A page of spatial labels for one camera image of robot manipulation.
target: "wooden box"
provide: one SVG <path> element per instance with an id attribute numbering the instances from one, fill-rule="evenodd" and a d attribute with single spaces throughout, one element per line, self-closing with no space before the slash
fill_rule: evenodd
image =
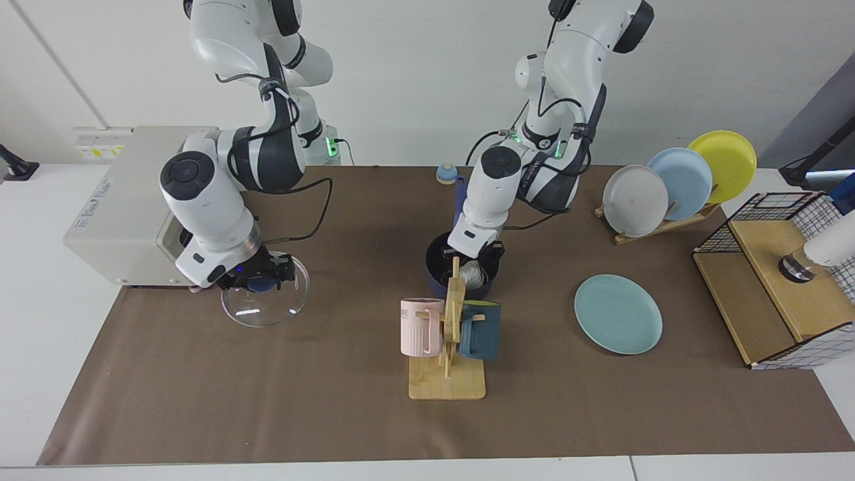
<path id="1" fill-rule="evenodd" d="M 822 193 L 758 194 L 694 252 L 694 260 L 752 369 L 811 369 L 855 351 L 855 260 L 811 282 L 778 261 L 841 214 Z"/>

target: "teal plate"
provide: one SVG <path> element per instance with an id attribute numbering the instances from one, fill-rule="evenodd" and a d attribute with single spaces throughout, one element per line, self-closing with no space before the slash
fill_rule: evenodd
<path id="1" fill-rule="evenodd" d="M 589 278 L 576 290 L 573 307 L 585 334 L 613 353 L 644 353 L 662 336 L 662 313 L 656 301 L 626 277 Z"/>

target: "brown mat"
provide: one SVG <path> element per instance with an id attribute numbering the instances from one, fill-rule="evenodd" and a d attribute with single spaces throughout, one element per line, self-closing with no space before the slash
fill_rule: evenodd
<path id="1" fill-rule="evenodd" d="M 585 175 L 573 211 L 506 232 L 489 296 L 503 303 L 482 401 L 411 401 L 398 300 L 429 294 L 428 242 L 451 227 L 453 187 L 431 168 L 332 175 L 327 221 L 290 252 L 310 302 L 287 324 L 240 327 L 215 290 L 128 289 L 109 314 L 39 464 L 271 462 L 854 450 L 811 371 L 751 372 L 691 259 L 724 217 L 626 246 L 594 218 L 614 168 Z M 300 235 L 324 192 L 250 194 L 267 237 Z M 517 205 L 510 223 L 539 215 Z M 613 273 L 664 318 L 649 353 L 588 340 L 576 288 Z"/>

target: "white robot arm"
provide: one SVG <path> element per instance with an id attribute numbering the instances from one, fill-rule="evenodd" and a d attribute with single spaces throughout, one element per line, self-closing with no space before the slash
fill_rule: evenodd
<path id="1" fill-rule="evenodd" d="M 288 266 L 262 245 L 239 191 L 287 193 L 303 176 L 306 156 L 326 155 L 326 124 L 314 99 L 296 87 L 329 81 L 332 61 L 298 33 L 299 0 L 184 0 L 184 6 L 199 58 L 220 82 L 256 86 L 267 121 L 191 135 L 163 166 L 163 197 L 193 234 L 175 264 L 202 288 L 291 280 Z"/>
<path id="2" fill-rule="evenodd" d="M 605 105 L 603 66 L 612 52 L 632 51 L 653 20 L 643 0 L 552 0 L 549 10 L 555 22 L 546 52 L 516 66 L 517 85 L 528 94 L 522 135 L 481 156 L 448 239 L 471 258 L 498 238 L 515 197 L 545 214 L 567 210 Z M 504 176 L 491 175 L 500 170 Z"/>

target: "pink mug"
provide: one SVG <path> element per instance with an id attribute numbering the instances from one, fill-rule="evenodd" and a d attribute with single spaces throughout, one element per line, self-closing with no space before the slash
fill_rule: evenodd
<path id="1" fill-rule="evenodd" d="M 425 312 L 427 318 L 418 316 Z M 445 301 L 430 298 L 401 299 L 401 353 L 413 358 L 430 358 L 442 352 L 439 316 Z"/>

